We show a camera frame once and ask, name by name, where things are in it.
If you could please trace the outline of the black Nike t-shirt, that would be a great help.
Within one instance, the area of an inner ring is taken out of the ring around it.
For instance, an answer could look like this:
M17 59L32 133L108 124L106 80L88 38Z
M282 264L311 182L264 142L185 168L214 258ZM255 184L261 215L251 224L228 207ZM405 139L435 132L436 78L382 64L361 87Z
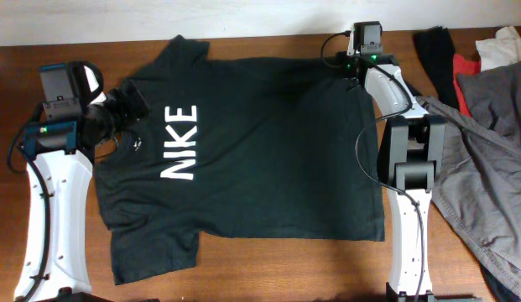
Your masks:
M193 268L202 232L381 242L371 96L318 59L209 48L177 36L130 77L150 113L93 174L115 284Z

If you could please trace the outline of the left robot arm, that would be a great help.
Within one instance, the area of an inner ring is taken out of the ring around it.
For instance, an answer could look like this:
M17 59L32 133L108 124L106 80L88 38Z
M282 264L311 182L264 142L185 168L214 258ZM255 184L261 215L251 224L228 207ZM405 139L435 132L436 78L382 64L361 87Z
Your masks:
M103 92L52 88L17 146L30 184L28 239L16 301L96 301L86 266L86 199L94 149L148 114L126 81Z

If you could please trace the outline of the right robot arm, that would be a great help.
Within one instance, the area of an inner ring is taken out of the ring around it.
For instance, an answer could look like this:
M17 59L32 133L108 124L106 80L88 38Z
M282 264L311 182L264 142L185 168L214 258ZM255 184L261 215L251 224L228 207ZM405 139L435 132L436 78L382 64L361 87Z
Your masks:
M391 55L348 55L345 76L375 101L385 123L372 181L386 188L393 223L390 301L434 301L428 268L427 216L441 168L445 122L429 114L404 83Z

